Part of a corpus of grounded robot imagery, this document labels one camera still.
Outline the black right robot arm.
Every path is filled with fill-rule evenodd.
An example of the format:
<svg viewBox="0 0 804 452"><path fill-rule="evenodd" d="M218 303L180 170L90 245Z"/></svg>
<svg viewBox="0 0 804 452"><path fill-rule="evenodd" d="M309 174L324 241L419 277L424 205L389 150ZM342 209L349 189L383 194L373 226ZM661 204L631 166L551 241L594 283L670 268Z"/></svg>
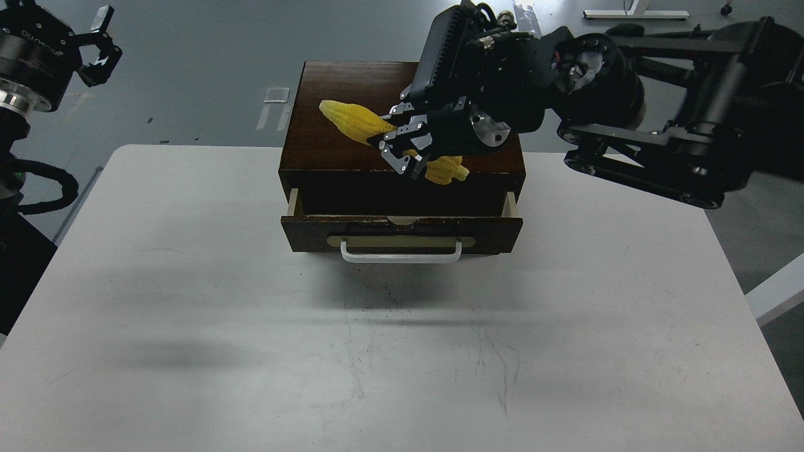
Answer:
<svg viewBox="0 0 804 452"><path fill-rule="evenodd" d="M755 171L802 180L802 37L770 17L715 31L640 26L538 38L451 9L433 21L413 79L368 138L401 175L488 154L545 112L566 166L703 209Z"/></svg>

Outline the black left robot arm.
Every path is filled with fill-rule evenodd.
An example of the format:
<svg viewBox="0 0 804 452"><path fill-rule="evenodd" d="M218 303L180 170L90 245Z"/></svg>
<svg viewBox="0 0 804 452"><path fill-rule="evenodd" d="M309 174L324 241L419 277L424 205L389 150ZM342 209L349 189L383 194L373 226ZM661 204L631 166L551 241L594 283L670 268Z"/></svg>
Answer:
<svg viewBox="0 0 804 452"><path fill-rule="evenodd" d="M109 31L114 8L98 9L77 33L35 1L6 1L1 12L1 331L8 336L57 252L29 223L77 200L79 184L65 169L13 155L28 137L34 112L55 112L73 75L106 83L122 57Z"/></svg>

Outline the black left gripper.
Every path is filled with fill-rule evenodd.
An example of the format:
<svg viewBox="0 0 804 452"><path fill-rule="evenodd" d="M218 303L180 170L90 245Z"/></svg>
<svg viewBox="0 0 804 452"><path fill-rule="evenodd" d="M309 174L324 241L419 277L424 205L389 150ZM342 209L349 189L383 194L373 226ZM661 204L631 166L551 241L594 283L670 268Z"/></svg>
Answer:
<svg viewBox="0 0 804 452"><path fill-rule="evenodd" d="M122 57L109 32L114 12L111 5L99 8L90 31L78 34L73 46L72 28L48 9L6 5L1 11L2 78L38 94L35 109L42 112L58 109L75 71L87 87L104 85ZM98 56L79 68L78 48L85 46L98 49Z"/></svg>

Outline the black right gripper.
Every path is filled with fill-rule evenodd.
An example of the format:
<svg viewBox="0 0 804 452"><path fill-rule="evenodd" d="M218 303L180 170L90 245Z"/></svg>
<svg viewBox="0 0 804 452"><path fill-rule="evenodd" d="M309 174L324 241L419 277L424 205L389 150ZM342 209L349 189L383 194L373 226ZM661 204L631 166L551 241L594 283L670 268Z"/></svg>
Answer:
<svg viewBox="0 0 804 452"><path fill-rule="evenodd" d="M408 85L380 116L380 156L418 180L431 145L436 158L488 154L512 134L537 131L561 97L557 49L565 42L565 26L541 37L504 26L466 35L452 46L450 75L435 83L445 100L434 106L432 86Z"/></svg>

